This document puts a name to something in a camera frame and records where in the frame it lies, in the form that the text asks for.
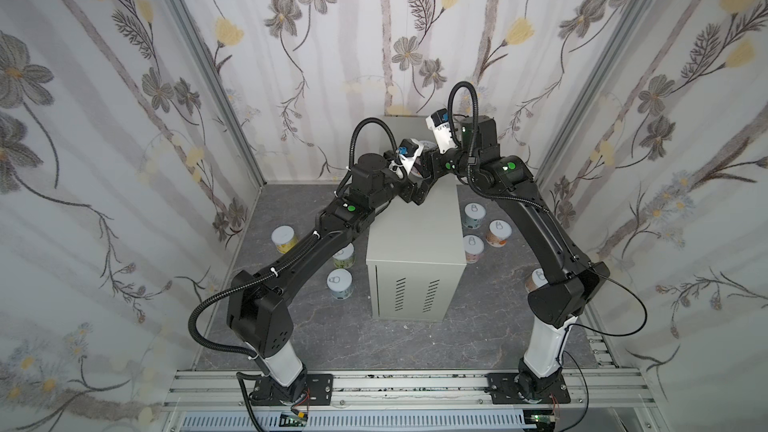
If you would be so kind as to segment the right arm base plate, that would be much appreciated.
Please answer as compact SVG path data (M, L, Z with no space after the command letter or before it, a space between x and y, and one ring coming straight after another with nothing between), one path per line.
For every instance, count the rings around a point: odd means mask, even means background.
M570 394L561 374L538 378L530 372L489 373L487 388L494 405L569 404Z

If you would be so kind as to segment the brown labelled can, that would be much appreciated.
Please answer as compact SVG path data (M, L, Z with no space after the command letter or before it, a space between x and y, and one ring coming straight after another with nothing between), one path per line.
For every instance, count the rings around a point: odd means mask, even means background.
M548 280L541 268L534 269L528 279L525 282L525 288L528 293L532 293L537 289L548 284Z

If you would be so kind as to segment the blue labelled can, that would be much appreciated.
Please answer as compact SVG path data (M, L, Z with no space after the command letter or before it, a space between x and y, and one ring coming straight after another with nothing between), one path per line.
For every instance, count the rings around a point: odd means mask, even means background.
M329 273L326 285L337 300L347 299L353 291L353 278L346 269L335 269Z

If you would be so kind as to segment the pink labelled can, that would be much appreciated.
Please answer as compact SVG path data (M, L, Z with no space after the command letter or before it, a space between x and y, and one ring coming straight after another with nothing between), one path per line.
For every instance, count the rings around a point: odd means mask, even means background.
M417 147L418 156L423 156L434 150L439 150L439 147L436 143L432 141L419 141L419 145Z

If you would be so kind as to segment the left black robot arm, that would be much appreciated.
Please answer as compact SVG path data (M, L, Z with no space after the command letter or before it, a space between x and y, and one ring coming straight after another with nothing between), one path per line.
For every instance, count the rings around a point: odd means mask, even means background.
M300 401L306 387L306 367L291 344L294 325L289 305L306 282L354 242L395 197L413 196L416 184L411 173L417 164L423 167L422 176L428 176L435 169L432 159L455 145L453 136L437 135L433 147L404 139L391 141L390 150L384 154L357 155L357 140L367 125L377 125L387 137L394 136L389 126L375 117L355 127L347 172L332 201L316 217L312 231L258 272L240 272L229 288L201 302L188 319L189 334L199 345L257 362L283 403ZM240 338L239 346L214 342L198 329L202 313L221 300L228 302L228 324Z

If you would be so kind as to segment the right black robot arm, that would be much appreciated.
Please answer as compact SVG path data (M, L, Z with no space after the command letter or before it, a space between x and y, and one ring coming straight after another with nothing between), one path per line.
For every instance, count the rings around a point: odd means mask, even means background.
M610 271L605 263L592 261L569 237L525 162L501 154L496 122L480 114L475 87L461 81L448 99L454 101L460 90L469 95L471 115L456 124L453 108L447 106L427 118L437 146L423 155L423 179L412 199L422 203L441 177L452 174L476 195L496 203L533 251L545 282L527 296L534 325L511 392L524 402L540 403L563 390L566 341L588 303L609 282Z

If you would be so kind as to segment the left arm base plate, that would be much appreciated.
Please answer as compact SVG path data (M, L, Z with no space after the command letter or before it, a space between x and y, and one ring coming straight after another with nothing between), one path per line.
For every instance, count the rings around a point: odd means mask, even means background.
M334 385L332 374L303 374L290 387L279 385L273 378L258 376L247 386L254 406L329 406Z

